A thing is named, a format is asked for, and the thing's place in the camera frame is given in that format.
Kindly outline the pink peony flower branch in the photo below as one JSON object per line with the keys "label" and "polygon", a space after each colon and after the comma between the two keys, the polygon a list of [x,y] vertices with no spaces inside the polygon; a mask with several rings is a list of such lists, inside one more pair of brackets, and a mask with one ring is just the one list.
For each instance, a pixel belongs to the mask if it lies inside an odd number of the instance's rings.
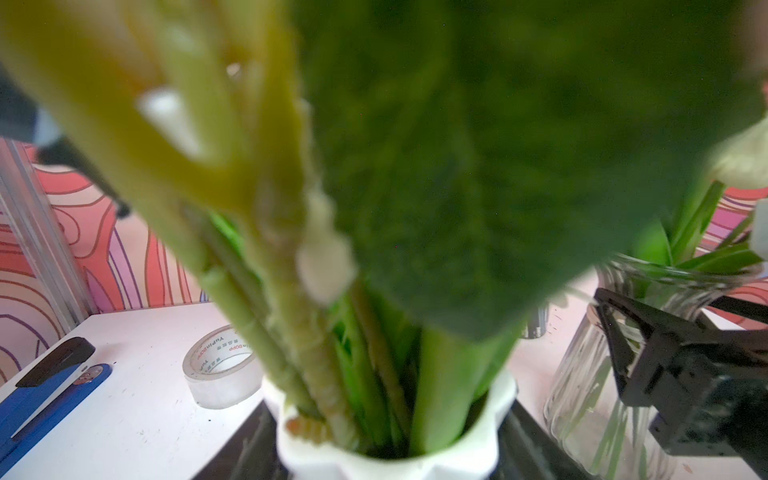
{"label": "pink peony flower branch", "polygon": [[284,1],[5,1],[1,63],[67,166],[139,214],[249,342],[300,433],[363,453],[332,339],[334,233]]}

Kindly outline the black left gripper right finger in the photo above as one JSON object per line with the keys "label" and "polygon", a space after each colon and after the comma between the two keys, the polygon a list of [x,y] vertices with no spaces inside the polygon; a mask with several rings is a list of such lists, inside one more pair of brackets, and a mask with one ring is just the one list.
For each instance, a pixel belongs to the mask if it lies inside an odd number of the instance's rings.
{"label": "black left gripper right finger", "polygon": [[490,480],[589,480],[587,474],[515,401],[498,429],[498,461]]}

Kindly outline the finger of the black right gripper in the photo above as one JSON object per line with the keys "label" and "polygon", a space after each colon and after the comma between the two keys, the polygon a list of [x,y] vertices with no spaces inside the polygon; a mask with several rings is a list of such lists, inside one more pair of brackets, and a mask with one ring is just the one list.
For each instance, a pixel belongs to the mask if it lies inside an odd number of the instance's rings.
{"label": "finger of the black right gripper", "polygon": [[635,359],[635,353],[614,316],[615,312],[630,320],[645,341],[649,341],[657,332],[677,334],[683,339],[693,339],[704,332],[719,332],[717,326],[704,314],[699,313],[694,321],[684,320],[604,288],[596,290],[594,304],[613,360]]}
{"label": "finger of the black right gripper", "polygon": [[731,296],[722,296],[711,302],[708,307],[711,309],[731,313],[740,317],[745,317],[762,324],[767,324],[768,307],[766,305],[734,298]]}

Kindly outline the clear ribbed glass vase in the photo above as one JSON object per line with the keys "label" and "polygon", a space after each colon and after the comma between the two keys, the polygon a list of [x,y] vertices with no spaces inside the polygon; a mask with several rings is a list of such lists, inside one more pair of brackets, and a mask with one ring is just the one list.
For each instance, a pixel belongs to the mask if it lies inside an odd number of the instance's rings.
{"label": "clear ribbed glass vase", "polygon": [[[757,272],[755,266],[728,274],[697,272],[623,254],[597,268],[599,287],[687,321]],[[595,304],[589,304],[543,409],[549,433],[595,479],[669,479],[676,463],[648,430],[655,412],[620,401],[607,339]]]}

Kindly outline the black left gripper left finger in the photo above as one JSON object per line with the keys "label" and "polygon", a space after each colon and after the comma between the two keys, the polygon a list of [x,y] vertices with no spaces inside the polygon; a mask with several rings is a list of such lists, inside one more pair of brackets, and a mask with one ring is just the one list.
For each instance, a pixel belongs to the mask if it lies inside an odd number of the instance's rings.
{"label": "black left gripper left finger", "polygon": [[193,479],[286,480],[288,470],[278,456],[276,429],[276,421],[262,401]]}

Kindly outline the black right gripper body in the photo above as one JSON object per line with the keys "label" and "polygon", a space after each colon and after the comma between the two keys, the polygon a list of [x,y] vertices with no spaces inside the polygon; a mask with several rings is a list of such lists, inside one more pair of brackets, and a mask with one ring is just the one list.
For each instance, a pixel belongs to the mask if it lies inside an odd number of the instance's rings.
{"label": "black right gripper body", "polygon": [[739,457],[767,474],[767,333],[647,329],[635,352],[617,337],[617,389],[656,414],[648,428],[670,456]]}

